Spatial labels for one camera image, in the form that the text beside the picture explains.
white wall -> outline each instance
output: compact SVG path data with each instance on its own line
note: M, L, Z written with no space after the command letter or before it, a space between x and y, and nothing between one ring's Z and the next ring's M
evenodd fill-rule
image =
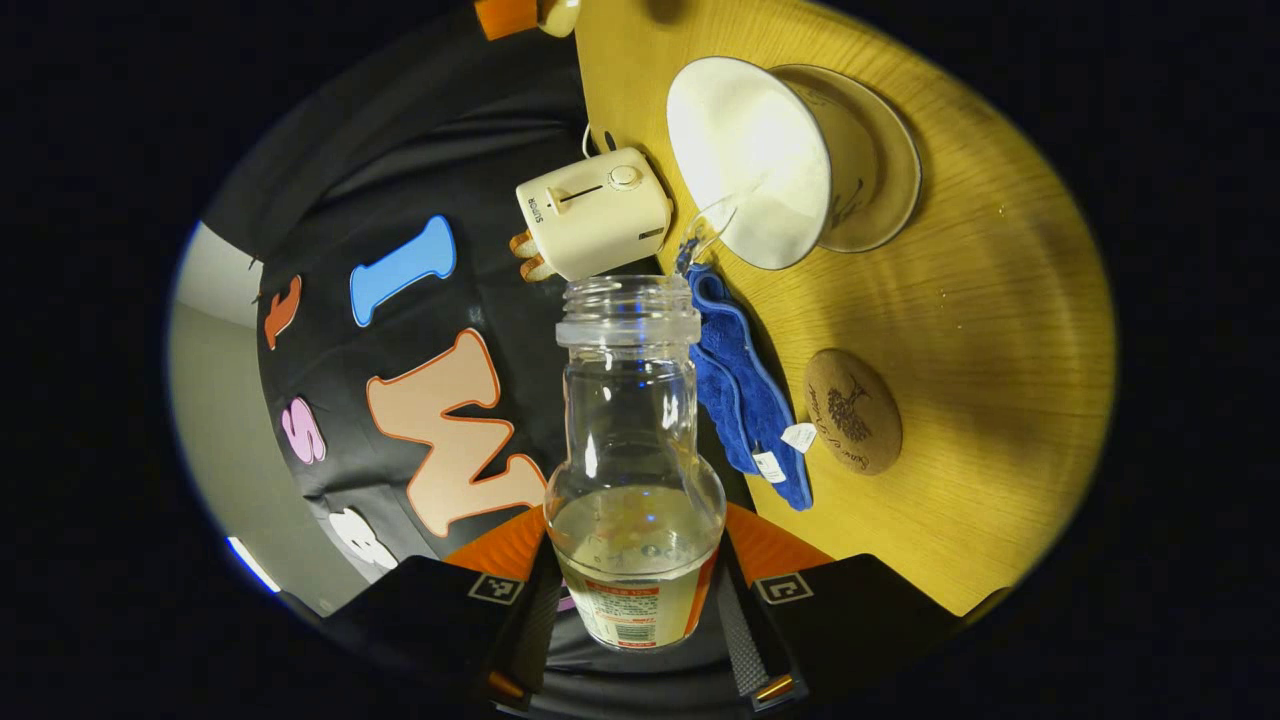
M197 279L186 286L187 297L238 320L243 283L221 282L219 273L244 273L248 260L237 268L230 252L207 245L188 258L188 264L214 258L220 269L188 265L183 279ZM221 292L214 292L219 283ZM255 281L244 300L251 313L248 300L256 293ZM169 372L180 445L200 495L225 534L238 537L283 589L329 615L369 583L311 518L280 456L262 398L255 320L251 315L238 323L175 304Z
M261 263L253 263L200 223L178 273L177 300L206 315L252 328L257 323L253 299L261 279Z

toaster knob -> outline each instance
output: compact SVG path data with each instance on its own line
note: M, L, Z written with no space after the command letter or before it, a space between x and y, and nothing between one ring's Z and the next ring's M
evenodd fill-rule
M631 165L618 165L609 170L609 184L617 190L631 190L640 183L640 170Z

clear glass bottle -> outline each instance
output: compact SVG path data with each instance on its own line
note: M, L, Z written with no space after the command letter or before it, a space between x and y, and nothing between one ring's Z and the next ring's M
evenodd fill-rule
M552 543L596 642L671 647L698 626L724 530L724 488L698 455L699 313L680 275L586 278L564 300L568 459L547 484Z

threaded bottle mouth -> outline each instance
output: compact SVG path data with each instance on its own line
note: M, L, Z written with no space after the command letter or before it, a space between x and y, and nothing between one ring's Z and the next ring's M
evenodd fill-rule
M563 347L692 345L701 318L680 275L605 275L568 283L564 319L556 324Z

round coaster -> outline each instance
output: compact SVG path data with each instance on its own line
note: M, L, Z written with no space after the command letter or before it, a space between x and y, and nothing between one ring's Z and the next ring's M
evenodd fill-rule
M805 368L809 421L850 470L874 475L902 450L902 419L888 386L858 357L823 350Z

